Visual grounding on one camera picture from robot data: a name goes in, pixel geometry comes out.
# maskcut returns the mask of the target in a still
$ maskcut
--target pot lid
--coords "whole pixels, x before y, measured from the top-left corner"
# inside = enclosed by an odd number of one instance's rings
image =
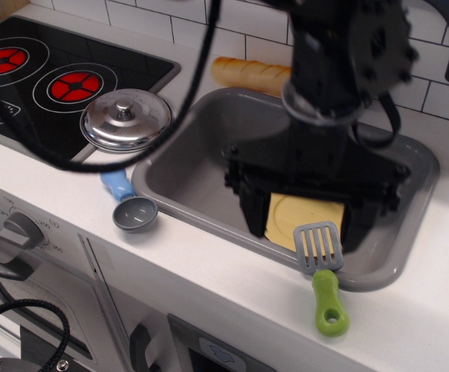
[[[81,131],[99,148],[129,152],[148,147],[171,119],[171,109],[159,96],[139,89],[120,89],[88,105],[81,114]]]

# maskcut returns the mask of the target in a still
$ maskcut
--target gray sink basin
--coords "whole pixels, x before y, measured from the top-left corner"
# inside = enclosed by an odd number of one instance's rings
[[[238,196],[224,186],[226,143],[266,136],[287,125],[277,98],[238,88],[214,91],[195,104],[160,149],[137,164],[136,193],[155,200],[162,212],[298,269],[294,252],[248,232]],[[377,131],[366,128],[369,135]],[[360,246],[344,254],[337,276],[348,291],[379,289],[401,274],[438,179],[436,157],[414,139],[399,136],[382,153],[410,167],[412,175],[402,187],[397,213],[381,217]]]

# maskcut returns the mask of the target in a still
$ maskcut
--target stove top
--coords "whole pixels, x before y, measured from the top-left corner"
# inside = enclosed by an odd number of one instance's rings
[[[11,17],[0,23],[0,99],[43,146],[83,161],[95,148],[79,120],[96,97],[122,88],[158,92],[175,62]],[[0,144],[33,157],[0,118]]]

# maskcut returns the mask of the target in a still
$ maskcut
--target oven knob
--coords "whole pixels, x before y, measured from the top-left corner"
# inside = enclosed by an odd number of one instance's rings
[[[43,233],[31,219],[22,213],[12,213],[0,231],[0,239],[23,250],[43,242]]]

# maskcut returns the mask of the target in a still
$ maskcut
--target spatula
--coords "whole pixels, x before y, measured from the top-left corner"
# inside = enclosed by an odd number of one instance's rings
[[[350,319],[333,272],[343,266],[337,227],[332,222],[301,225],[295,229],[293,237],[301,272],[313,276],[317,329],[325,336],[341,336],[350,327]]]

